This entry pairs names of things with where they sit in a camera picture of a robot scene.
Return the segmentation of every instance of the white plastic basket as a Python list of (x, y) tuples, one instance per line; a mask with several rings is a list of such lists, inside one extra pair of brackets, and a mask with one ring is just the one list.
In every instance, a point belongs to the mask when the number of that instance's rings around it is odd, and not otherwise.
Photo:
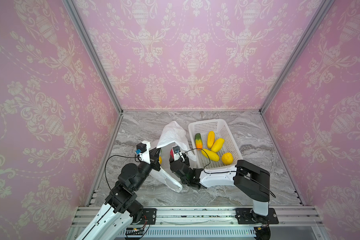
[[(239, 148), (237, 147), (237, 144), (233, 139), (232, 133), (229, 130), (229, 127), (225, 122), (225, 120), (211, 119), (211, 120), (192, 122), (188, 125), (188, 131), (191, 137), (193, 148), (196, 148), (195, 134), (197, 133), (200, 133), (203, 141), (203, 148), (205, 149), (208, 149), (206, 144), (207, 144), (208, 133), (210, 131), (215, 132), (215, 140), (217, 140), (218, 138), (223, 138), (225, 140), (223, 147), (221, 148), (220, 151), (217, 152), (217, 155), (220, 157), (220, 160), (218, 162), (211, 161), (211, 164), (209, 164), (206, 167), (206, 169), (214, 169), (217, 167), (230, 166), (230, 165), (225, 165), (221, 161), (221, 156), (226, 152), (230, 152), (233, 156), (232, 165), (236, 165), (238, 160), (243, 159), (243, 156), (241, 155), (241, 152), (239, 151)], [(209, 163), (209, 159), (201, 153), (201, 150), (196, 150), (196, 151), (194, 150), (193, 152), (195, 153), (197, 158), (197, 167), (203, 168)]]

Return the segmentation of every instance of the damask pattern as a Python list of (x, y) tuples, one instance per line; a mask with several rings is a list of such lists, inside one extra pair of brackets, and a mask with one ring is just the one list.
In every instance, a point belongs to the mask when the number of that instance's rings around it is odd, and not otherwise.
[(321, 0), (74, 2), (123, 109), (258, 109)]
[(334, 2), (265, 116), (331, 238), (360, 238), (360, 0)]
[(65, 239), (85, 204), (118, 116), (94, 69), (61, 1), (0, 1), (0, 239)]

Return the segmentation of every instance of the mounting plate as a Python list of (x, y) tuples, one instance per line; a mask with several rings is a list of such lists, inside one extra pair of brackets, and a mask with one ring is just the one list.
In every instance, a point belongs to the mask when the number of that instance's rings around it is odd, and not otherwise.
[[(258, 222), (255, 222), (253, 220), (251, 210), (252, 210), (252, 208), (235, 209), (235, 212), (236, 212), (235, 217), (237, 218), (237, 221), (240, 225), (241, 224), (258, 224)], [(268, 218), (269, 224), (279, 224), (279, 220), (277, 218), (275, 209), (272, 209), (272, 208), (268, 209), (268, 216), (264, 217), (264, 218)]]
[[(156, 223), (156, 212), (157, 209), (143, 208), (143, 215), (147, 217), (147, 225), (154, 225)], [(142, 218), (142, 220), (139, 221), (137, 225), (138, 224), (144, 225), (144, 223), (145, 223), (145, 218)]]

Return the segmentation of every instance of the toy fruit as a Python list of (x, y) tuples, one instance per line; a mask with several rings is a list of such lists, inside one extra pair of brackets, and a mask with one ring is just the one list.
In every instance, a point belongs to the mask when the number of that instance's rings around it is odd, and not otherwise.
[(224, 144), (224, 139), (222, 138), (217, 139), (213, 144), (213, 146), (211, 147), (211, 151), (212, 152), (220, 151), (220, 149), (223, 147), (223, 144)]
[(220, 157), (219, 157), (216, 153), (214, 153), (214, 152), (212, 152), (212, 151), (210, 151), (210, 150), (208, 150), (208, 149), (204, 149), (204, 148), (203, 148), (203, 150), (202, 150), (202, 154), (203, 154), (206, 158), (209, 157), (209, 159), (211, 159), (212, 161), (215, 161), (215, 162), (218, 162), (218, 161), (219, 161)]
[(213, 143), (215, 142), (215, 133), (213, 131), (210, 131), (208, 133), (208, 140), (206, 142), (206, 146), (208, 148), (211, 148), (213, 146)]
[(195, 135), (195, 145), (196, 145), (196, 148), (203, 148), (203, 141), (202, 141), (202, 136), (200, 135), (200, 133), (197, 133)]
[(225, 153), (223, 156), (221, 156), (221, 161), (225, 165), (231, 165), (233, 163), (233, 156), (230, 152)]

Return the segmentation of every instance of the yellow papaya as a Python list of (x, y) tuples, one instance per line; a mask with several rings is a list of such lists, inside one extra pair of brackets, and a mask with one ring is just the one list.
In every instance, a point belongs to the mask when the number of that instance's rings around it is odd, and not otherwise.
[(202, 136), (200, 133), (197, 133), (195, 135), (195, 145), (196, 145), (196, 148), (203, 148), (203, 141), (202, 141)]

